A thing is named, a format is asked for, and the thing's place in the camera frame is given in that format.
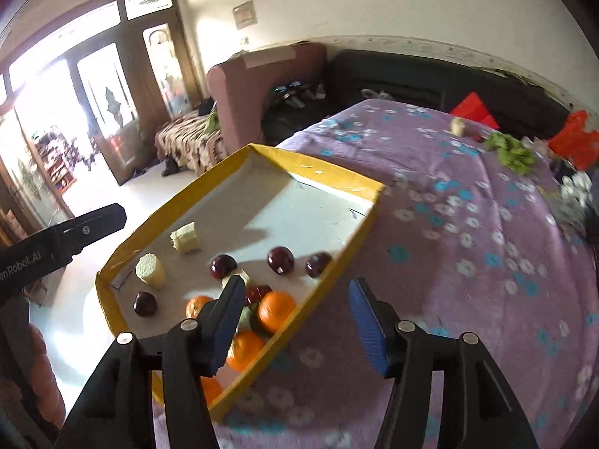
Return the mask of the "person's left hand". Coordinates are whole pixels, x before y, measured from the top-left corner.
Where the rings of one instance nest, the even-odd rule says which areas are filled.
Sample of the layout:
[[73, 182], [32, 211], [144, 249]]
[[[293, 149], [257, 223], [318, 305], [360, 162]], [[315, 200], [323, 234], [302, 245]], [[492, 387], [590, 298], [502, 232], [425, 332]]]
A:
[[33, 350], [33, 363], [28, 380], [36, 396], [37, 409], [45, 421], [61, 429], [65, 421], [65, 403], [47, 354], [44, 336], [40, 329], [31, 323], [28, 329]]

